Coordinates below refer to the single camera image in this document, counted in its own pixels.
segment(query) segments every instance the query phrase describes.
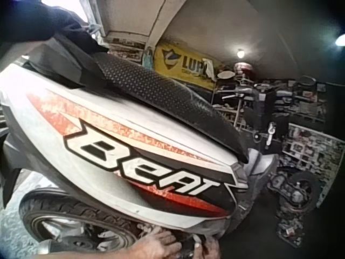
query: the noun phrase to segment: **motorcycle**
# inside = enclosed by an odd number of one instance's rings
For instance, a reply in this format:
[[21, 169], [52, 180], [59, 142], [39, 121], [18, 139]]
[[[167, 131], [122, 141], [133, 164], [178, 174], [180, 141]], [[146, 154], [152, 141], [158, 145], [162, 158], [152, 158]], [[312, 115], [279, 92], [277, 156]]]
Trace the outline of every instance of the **motorcycle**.
[[5, 206], [22, 169], [59, 187], [21, 200], [38, 241], [118, 250], [158, 225], [192, 257], [193, 234], [234, 230], [276, 171], [276, 154], [248, 152], [230, 123], [176, 81], [87, 53], [60, 33], [27, 55], [0, 73], [0, 172]]

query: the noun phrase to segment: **yellow sign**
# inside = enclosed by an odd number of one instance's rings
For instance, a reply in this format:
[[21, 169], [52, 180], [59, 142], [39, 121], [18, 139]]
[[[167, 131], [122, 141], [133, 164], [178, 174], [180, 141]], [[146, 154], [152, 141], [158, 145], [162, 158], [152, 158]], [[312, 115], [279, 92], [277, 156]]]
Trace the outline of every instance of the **yellow sign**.
[[159, 74], [212, 90], [214, 83], [204, 74], [202, 57], [169, 43], [160, 43], [154, 57]]

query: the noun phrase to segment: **hand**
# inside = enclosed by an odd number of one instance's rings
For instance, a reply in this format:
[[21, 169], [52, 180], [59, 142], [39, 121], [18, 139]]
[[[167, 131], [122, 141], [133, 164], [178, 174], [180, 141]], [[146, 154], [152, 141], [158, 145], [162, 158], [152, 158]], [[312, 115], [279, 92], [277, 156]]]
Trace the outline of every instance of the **hand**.
[[170, 231], [162, 231], [156, 227], [152, 232], [128, 248], [129, 257], [135, 259], [163, 259], [178, 258], [177, 252], [182, 248], [181, 243]]
[[193, 259], [220, 259], [219, 243], [216, 239], [207, 236], [205, 247], [207, 251], [203, 251], [201, 244], [195, 243]]

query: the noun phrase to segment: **motorcycle seat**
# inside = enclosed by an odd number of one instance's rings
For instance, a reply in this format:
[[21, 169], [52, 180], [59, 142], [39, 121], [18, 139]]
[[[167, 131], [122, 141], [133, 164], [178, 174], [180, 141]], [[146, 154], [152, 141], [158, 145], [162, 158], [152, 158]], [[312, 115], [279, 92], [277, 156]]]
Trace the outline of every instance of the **motorcycle seat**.
[[236, 129], [186, 86], [111, 54], [92, 55], [114, 87], [207, 135], [244, 162], [247, 151]]

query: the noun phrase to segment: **ceiling light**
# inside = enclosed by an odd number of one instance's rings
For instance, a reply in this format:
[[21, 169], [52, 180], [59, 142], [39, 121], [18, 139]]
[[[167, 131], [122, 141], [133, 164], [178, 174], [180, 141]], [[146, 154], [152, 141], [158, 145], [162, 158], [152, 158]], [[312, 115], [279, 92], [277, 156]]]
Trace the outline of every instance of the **ceiling light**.
[[237, 57], [239, 57], [239, 58], [243, 58], [244, 57], [244, 50], [238, 50], [238, 52], [237, 52]]
[[339, 38], [335, 41], [335, 44], [338, 46], [345, 46], [345, 34], [339, 36]]

